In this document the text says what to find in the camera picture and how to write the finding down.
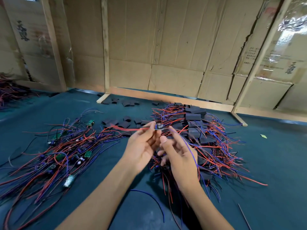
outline floor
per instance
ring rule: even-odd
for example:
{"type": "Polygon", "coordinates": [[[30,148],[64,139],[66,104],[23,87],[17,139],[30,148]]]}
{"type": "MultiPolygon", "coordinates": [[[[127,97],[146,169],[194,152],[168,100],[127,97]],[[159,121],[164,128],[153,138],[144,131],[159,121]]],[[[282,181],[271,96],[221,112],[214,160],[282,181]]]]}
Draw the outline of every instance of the floor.
{"type": "MultiPolygon", "coordinates": [[[[132,99],[118,96],[121,100],[132,99]]],[[[121,119],[128,115],[143,120],[150,120],[151,108],[149,100],[139,100],[140,106],[123,107],[122,104],[97,104],[98,96],[71,90],[51,98],[37,100],[25,108],[18,108],[10,114],[0,115],[0,164],[14,151],[24,150],[34,138],[33,133],[22,131],[48,131],[50,126],[44,123],[62,123],[64,118],[75,119],[87,108],[95,108],[101,113],[88,115],[94,119],[94,127],[99,128],[104,119],[121,119]]],[[[229,113],[209,111],[225,123],[237,124],[229,113]]],[[[246,168],[255,180],[266,183],[261,186],[252,182],[241,185],[238,182],[220,181],[223,190],[220,192],[221,202],[214,195],[211,200],[221,214],[236,230],[247,230],[248,226],[238,208],[240,204],[251,228],[257,229],[306,229],[305,217],[307,198],[307,167],[301,164],[307,160],[307,127],[297,124],[282,123],[272,119],[243,116],[248,127],[234,126],[228,132],[236,132],[231,136],[246,143],[233,145],[233,151],[246,161],[246,168]]],[[[45,137],[38,137],[29,149],[35,153],[46,147],[45,137]]],[[[44,215],[36,224],[27,229],[52,230],[59,225],[97,186],[112,167],[118,162],[127,139],[111,147],[90,166],[72,185],[61,201],[44,215]]],[[[131,188],[154,194],[162,203],[165,223],[158,205],[149,196],[129,192],[122,201],[110,230],[113,229],[178,229],[171,215],[168,199],[164,196],[162,182],[154,183],[151,172],[145,169],[133,182],[131,188]]],[[[9,208],[7,202],[0,206],[0,223],[9,208]]],[[[16,209],[13,218],[22,211],[16,209]]],[[[180,209],[174,207],[175,217],[180,222],[180,209]]],[[[192,226],[195,218],[184,218],[183,229],[195,229],[192,226]]]]}

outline plastic wrap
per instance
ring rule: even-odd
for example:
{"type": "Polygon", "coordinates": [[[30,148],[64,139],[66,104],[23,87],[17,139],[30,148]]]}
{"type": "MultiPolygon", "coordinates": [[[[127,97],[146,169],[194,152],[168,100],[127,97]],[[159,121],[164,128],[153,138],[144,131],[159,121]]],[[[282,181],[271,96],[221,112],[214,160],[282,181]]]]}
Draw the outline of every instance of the plastic wrap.
{"type": "MultiPolygon", "coordinates": [[[[246,76],[259,53],[279,0],[266,3],[248,40],[236,74],[246,76]]],[[[294,0],[279,24],[256,77],[266,81],[299,83],[307,76],[307,0],[294,0]]]]}

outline forearm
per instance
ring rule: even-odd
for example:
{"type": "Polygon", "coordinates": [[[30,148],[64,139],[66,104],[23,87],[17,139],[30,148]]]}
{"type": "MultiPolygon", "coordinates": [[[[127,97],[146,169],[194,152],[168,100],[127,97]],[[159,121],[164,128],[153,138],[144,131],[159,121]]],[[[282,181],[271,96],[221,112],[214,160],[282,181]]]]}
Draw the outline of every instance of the forearm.
{"type": "Polygon", "coordinates": [[[56,230],[106,230],[136,173],[122,160],[56,230]]]}
{"type": "Polygon", "coordinates": [[[184,192],[184,196],[203,230],[234,230],[206,196],[200,184],[189,187],[184,192]]]}

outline person's right hand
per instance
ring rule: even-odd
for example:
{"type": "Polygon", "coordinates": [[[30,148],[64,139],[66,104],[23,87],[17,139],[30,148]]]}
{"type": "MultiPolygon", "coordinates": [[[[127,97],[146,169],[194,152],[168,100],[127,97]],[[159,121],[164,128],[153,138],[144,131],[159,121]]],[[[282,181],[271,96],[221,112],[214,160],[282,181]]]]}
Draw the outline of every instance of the person's right hand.
{"type": "Polygon", "coordinates": [[[158,152],[162,156],[161,166],[169,160],[173,176],[181,192],[200,185],[197,176],[197,152],[191,148],[188,143],[177,133],[173,127],[169,127],[174,139],[167,139],[165,136],[160,137],[161,150],[158,152]]]}

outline hand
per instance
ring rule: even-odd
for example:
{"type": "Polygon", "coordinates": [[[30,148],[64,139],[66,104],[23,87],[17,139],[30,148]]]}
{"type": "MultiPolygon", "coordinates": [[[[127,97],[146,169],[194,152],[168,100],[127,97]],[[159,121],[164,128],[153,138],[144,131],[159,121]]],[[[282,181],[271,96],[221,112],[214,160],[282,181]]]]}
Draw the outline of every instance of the hand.
{"type": "Polygon", "coordinates": [[[159,147],[160,130],[155,130],[156,122],[152,121],[130,136],[122,159],[130,163],[139,174],[159,147]]]}
{"type": "Polygon", "coordinates": [[[199,185],[196,166],[197,152],[184,141],[173,127],[169,127],[169,130],[174,139],[161,136],[160,147],[163,150],[160,150],[158,155],[162,156],[166,153],[162,158],[161,166],[165,165],[167,160],[171,162],[173,176],[180,191],[184,193],[187,189],[199,185]]]}

